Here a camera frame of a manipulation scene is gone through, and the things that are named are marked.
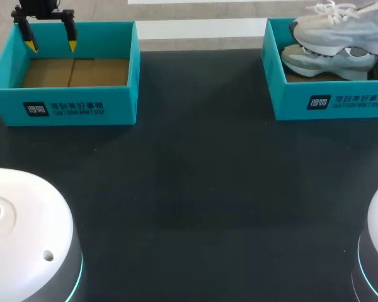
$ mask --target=open cardboard box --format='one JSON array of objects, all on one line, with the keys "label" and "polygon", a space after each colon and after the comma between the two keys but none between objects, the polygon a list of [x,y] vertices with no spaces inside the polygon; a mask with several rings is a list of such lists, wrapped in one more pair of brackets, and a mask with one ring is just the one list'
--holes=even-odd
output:
[{"label": "open cardboard box", "polygon": [[321,75],[316,79],[320,81],[289,76],[280,54],[286,46],[296,44],[289,30],[293,20],[270,18],[266,24],[262,61],[276,119],[378,117],[378,64],[370,81],[334,81],[332,75]]},{"label": "open cardboard box", "polygon": [[133,125],[140,49],[134,22],[32,23],[34,53],[13,26],[0,54],[0,116],[7,126]]}]

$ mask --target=gray floor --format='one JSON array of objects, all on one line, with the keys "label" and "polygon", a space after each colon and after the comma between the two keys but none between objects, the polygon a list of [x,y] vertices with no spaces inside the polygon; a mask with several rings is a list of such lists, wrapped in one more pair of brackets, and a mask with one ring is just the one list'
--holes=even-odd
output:
[{"label": "gray floor", "polygon": [[[262,1],[247,3],[127,4],[127,0],[62,0],[61,8],[76,11],[78,21],[199,20],[296,17],[317,1]],[[363,0],[340,2],[363,3]],[[17,0],[0,0],[0,50],[12,26],[10,13]],[[263,37],[141,40],[142,50],[205,50],[260,48]]]}]

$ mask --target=shoe pair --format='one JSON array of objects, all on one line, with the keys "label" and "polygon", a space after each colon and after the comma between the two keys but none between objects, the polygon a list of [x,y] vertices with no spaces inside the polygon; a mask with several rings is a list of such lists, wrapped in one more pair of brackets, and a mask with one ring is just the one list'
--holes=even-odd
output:
[{"label": "shoe pair", "polygon": [[310,9],[316,15],[299,17],[290,25],[301,46],[286,47],[283,63],[306,77],[332,72],[351,81],[367,80],[377,62],[370,53],[378,55],[378,3],[358,8],[329,1]]}]

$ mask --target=small hole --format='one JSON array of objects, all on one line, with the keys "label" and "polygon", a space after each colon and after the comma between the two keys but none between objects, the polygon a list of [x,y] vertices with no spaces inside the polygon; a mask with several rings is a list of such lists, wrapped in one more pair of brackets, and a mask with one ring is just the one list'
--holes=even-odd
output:
[{"label": "small hole", "polygon": [[53,260],[53,254],[51,251],[49,250],[46,250],[43,252],[43,258],[46,260],[46,261],[52,261]]}]

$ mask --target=cardboard bottom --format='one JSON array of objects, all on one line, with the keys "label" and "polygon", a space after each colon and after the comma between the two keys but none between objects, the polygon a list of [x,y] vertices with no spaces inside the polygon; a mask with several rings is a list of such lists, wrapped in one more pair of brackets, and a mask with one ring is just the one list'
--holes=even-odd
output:
[{"label": "cardboard bottom", "polygon": [[33,59],[22,88],[126,86],[129,59]]},{"label": "cardboard bottom", "polygon": [[[330,72],[323,72],[314,77],[303,77],[302,75],[296,74],[294,71],[290,70],[287,66],[283,64],[285,78],[288,83],[291,82],[328,82],[328,81],[348,81],[337,74],[331,74]],[[368,73],[368,80],[378,80],[378,69],[374,68]]]}]

